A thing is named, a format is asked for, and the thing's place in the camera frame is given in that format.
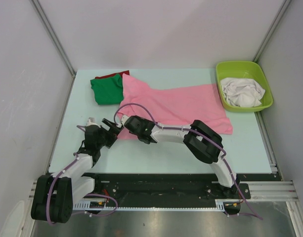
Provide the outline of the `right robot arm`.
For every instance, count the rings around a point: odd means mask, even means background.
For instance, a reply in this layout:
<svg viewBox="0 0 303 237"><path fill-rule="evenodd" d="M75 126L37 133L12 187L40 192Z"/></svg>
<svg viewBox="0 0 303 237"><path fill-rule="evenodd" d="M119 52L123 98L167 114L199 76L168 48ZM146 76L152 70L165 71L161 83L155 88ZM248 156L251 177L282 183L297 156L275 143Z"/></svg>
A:
<svg viewBox="0 0 303 237"><path fill-rule="evenodd" d="M173 142L186 145L196 159L210 165L226 198L238 194L240 180L225 159L221 136L200 120L177 126L156 123L140 116L122 116L121 124L146 144Z"/></svg>

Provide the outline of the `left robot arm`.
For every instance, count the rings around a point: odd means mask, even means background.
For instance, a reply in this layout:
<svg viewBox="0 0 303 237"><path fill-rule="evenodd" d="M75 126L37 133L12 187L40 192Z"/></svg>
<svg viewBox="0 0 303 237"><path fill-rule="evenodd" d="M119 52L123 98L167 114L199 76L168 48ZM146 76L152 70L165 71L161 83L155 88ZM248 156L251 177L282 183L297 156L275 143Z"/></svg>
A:
<svg viewBox="0 0 303 237"><path fill-rule="evenodd" d="M34 193L31 218L55 223L66 223L73 212L74 204L87 195L95 198L102 193L102 185L93 178L85 177L98 162L103 147L110 148L122 131L122 126L107 119L102 121L107 128L97 124L93 118L79 125L84 139L73 161L62 170L38 178Z"/></svg>

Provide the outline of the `pink t shirt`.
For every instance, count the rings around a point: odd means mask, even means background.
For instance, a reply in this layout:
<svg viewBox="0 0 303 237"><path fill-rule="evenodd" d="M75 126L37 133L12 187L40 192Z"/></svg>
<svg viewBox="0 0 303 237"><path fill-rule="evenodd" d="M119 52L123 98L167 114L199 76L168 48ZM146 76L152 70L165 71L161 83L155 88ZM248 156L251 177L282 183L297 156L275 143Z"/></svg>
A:
<svg viewBox="0 0 303 237"><path fill-rule="evenodd" d="M200 120L218 134L231 135L233 126L226 116L216 84L152 89L132 76L123 77L123 96L118 118L138 115L166 125L187 125Z"/></svg>

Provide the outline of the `green plastic basin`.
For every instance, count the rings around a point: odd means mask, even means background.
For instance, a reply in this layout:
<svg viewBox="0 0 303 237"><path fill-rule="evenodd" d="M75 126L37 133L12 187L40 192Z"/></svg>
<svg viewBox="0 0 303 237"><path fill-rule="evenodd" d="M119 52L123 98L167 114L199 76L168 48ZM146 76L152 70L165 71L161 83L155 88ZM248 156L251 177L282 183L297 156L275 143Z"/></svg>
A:
<svg viewBox="0 0 303 237"><path fill-rule="evenodd" d="M224 78L254 79L265 90L265 94L260 100L261 105L257 107L245 108L235 107L227 103L220 84L221 80ZM227 111L239 113L259 112L270 107L273 104L273 97L268 81L261 67L255 62L224 61L218 63L216 65L216 84L218 87L221 102Z"/></svg>

